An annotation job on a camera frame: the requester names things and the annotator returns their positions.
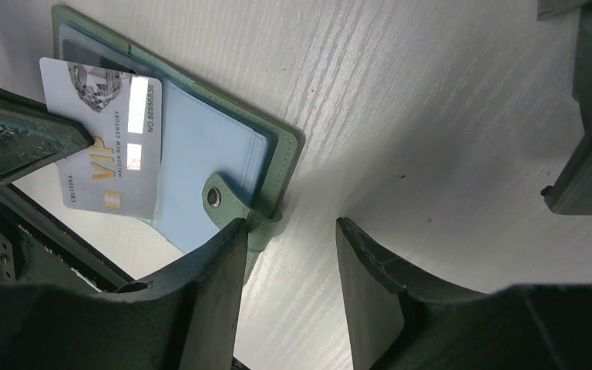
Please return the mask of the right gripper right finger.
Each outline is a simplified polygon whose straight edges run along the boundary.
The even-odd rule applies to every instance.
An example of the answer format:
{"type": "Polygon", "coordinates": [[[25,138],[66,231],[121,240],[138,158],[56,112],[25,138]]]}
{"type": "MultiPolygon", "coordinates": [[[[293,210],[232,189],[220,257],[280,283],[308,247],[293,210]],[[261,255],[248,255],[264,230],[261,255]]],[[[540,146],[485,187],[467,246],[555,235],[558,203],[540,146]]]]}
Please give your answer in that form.
{"type": "Polygon", "coordinates": [[[436,277],[347,217],[336,246],[356,369],[592,369],[592,284],[491,294],[436,277]]]}

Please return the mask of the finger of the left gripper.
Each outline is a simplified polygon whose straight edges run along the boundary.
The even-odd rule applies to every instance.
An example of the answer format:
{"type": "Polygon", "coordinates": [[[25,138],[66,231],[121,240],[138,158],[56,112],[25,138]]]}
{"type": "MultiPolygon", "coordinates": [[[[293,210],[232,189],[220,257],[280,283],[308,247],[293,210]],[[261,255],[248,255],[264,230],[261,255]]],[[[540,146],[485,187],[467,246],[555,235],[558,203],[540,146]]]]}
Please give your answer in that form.
{"type": "Polygon", "coordinates": [[[82,124],[0,88],[0,187],[93,144],[82,124]]]}

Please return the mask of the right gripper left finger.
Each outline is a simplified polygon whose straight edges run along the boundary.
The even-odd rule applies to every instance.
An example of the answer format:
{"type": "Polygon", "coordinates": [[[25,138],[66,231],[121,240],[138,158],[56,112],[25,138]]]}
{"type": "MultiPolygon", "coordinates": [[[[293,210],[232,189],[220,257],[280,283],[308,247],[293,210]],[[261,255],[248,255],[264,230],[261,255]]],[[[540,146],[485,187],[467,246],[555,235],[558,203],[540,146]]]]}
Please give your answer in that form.
{"type": "Polygon", "coordinates": [[[247,223],[113,292],[0,284],[0,369],[239,369],[247,223]]]}

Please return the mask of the silver credit card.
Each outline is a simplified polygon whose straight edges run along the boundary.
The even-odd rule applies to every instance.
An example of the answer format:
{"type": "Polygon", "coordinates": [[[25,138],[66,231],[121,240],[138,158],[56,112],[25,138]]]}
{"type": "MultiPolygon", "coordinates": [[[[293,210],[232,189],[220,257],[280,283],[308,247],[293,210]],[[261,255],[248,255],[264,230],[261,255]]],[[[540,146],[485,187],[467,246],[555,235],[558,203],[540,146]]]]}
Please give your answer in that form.
{"type": "Polygon", "coordinates": [[[58,59],[39,61],[49,112],[92,144],[58,161],[66,207],[149,219],[158,192],[163,85],[158,79],[58,59]]]}

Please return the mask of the green card holder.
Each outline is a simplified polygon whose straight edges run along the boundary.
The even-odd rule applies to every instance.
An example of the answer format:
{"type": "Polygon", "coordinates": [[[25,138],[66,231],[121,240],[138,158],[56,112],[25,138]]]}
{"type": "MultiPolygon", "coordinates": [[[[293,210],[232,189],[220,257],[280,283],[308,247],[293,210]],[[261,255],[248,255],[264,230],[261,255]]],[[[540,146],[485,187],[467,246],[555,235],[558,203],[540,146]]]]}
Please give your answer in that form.
{"type": "Polygon", "coordinates": [[[65,5],[52,7],[51,59],[115,69],[163,85],[161,159],[150,225],[188,254],[236,218],[249,224],[245,275],[281,221],[278,201],[298,158],[294,129],[197,81],[65,5]]]}

